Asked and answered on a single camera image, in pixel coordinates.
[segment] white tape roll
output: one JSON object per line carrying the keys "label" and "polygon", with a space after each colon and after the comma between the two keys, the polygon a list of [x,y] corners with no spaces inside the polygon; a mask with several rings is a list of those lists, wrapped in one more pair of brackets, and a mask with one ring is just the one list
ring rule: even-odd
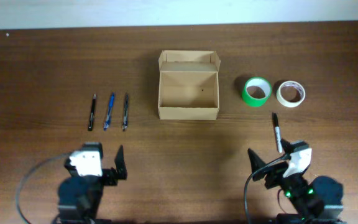
{"label": "white tape roll", "polygon": [[[284,99],[284,97],[281,95],[281,89],[283,87],[293,87],[295,88],[298,93],[300,94],[301,96],[301,99],[297,102],[289,102],[287,101],[286,99]],[[280,102],[282,105],[286,106],[286,107],[296,107],[296,106],[299,106],[299,104],[302,103],[302,101],[305,99],[306,97],[306,91],[305,89],[303,88],[303,86],[295,81],[286,81],[286,82],[283,82],[280,87],[278,88],[277,90],[277,100],[278,102]]]}

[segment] box lid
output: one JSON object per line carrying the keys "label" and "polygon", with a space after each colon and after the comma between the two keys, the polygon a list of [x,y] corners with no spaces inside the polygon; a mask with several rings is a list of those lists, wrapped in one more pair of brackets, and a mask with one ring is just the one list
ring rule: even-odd
{"label": "box lid", "polygon": [[215,51],[163,50],[160,58],[162,72],[218,72],[221,61]]}

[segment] black marker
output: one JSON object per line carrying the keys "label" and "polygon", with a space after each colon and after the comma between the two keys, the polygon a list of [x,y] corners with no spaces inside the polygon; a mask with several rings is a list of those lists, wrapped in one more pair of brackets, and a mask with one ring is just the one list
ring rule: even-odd
{"label": "black marker", "polygon": [[278,126],[277,114],[273,113],[273,125],[274,125],[274,134],[276,137],[276,145],[279,153],[283,152],[283,146],[281,145],[281,134],[280,127]]}
{"label": "black marker", "polygon": [[95,104],[96,104],[96,93],[93,95],[93,99],[92,99],[92,107],[91,107],[91,114],[89,116],[88,131],[92,131],[92,129],[93,129],[94,106],[95,106]]}

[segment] white wall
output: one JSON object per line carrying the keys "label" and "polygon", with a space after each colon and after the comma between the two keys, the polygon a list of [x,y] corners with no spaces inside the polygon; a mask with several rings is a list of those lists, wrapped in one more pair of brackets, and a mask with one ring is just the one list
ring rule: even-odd
{"label": "white wall", "polygon": [[358,0],[0,0],[0,29],[358,20]]}

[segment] blue pen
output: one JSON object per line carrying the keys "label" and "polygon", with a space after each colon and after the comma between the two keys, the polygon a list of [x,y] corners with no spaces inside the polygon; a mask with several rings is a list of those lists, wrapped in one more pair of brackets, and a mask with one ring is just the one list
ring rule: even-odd
{"label": "blue pen", "polygon": [[107,110],[107,117],[106,117],[106,121],[104,122],[103,130],[107,130],[110,126],[111,111],[112,111],[113,104],[114,104],[114,93],[112,93],[110,96],[109,107]]}

